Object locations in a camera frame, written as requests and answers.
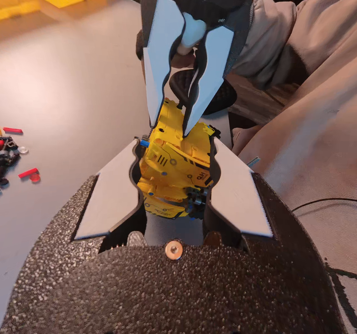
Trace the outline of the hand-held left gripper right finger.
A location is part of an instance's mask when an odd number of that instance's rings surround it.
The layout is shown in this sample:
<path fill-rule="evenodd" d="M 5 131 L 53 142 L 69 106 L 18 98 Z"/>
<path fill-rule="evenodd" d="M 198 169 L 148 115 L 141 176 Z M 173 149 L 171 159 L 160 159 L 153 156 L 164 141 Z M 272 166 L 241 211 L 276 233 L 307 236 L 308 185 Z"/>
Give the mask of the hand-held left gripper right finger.
<path fill-rule="evenodd" d="M 245 235 L 273 238 L 253 171 L 220 139 L 211 139 L 208 206 L 232 229 Z"/>

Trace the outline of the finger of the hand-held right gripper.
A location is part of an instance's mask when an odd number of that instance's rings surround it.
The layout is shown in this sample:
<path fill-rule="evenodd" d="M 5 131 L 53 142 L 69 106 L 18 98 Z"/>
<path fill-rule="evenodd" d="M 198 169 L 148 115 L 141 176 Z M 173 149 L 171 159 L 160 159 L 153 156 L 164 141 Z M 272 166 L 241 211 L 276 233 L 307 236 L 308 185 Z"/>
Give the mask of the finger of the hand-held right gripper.
<path fill-rule="evenodd" d="M 199 121 L 219 87 L 230 52 L 234 32 L 227 28 L 215 28 L 203 38 L 198 48 L 198 61 L 189 89 L 189 103 L 182 125 L 183 137 L 187 137 Z"/>
<path fill-rule="evenodd" d="M 144 47 L 146 97 L 150 128 L 158 124 L 171 60 L 181 42 L 186 22 L 173 0 L 157 0 L 149 40 Z"/>

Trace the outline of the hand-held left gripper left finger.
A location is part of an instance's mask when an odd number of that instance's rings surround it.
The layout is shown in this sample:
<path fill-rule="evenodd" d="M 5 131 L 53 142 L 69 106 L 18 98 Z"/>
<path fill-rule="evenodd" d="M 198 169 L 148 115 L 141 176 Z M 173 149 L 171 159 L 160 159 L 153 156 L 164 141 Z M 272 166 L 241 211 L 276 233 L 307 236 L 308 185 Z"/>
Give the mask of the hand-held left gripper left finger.
<path fill-rule="evenodd" d="M 73 233 L 74 241 L 108 236 L 142 205 L 140 139 L 133 139 L 96 175 Z"/>

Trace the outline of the yellow toy robot model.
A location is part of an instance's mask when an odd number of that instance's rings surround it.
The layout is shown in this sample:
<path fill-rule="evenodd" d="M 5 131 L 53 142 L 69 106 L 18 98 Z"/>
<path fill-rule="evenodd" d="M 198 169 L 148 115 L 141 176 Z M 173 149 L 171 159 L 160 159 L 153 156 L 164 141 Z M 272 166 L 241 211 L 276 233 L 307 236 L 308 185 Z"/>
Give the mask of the yellow toy robot model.
<path fill-rule="evenodd" d="M 145 210 L 166 219 L 189 216 L 203 219 L 210 176 L 211 138 L 220 138 L 212 125 L 198 122 L 186 138 L 182 135 L 184 114 L 178 104 L 164 99 L 157 126 L 141 144 L 138 187 Z"/>

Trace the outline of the pile of small connector pins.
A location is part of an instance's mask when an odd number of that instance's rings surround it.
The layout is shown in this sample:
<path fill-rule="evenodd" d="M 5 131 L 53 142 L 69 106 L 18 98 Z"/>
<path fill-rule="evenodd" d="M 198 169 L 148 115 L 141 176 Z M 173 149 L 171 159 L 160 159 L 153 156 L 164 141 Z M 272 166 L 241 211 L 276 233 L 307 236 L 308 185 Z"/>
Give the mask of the pile of small connector pins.
<path fill-rule="evenodd" d="M 21 158 L 17 148 L 19 146 L 11 135 L 7 135 L 0 129 L 0 188 L 1 190 L 9 185 L 5 177 L 9 168 L 16 165 Z"/>

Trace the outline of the person's beige sweatshirt torso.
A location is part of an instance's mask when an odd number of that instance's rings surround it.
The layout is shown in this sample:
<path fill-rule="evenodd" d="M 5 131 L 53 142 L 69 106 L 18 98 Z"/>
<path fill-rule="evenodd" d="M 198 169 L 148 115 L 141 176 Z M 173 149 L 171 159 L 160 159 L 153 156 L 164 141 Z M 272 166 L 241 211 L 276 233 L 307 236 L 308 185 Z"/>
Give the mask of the person's beige sweatshirt torso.
<path fill-rule="evenodd" d="M 328 58 L 288 107 L 259 130 L 234 129 L 233 152 L 291 209 L 357 195 L 356 57 Z M 356 202 L 327 200 L 295 212 L 331 274 L 348 333 L 356 333 Z"/>

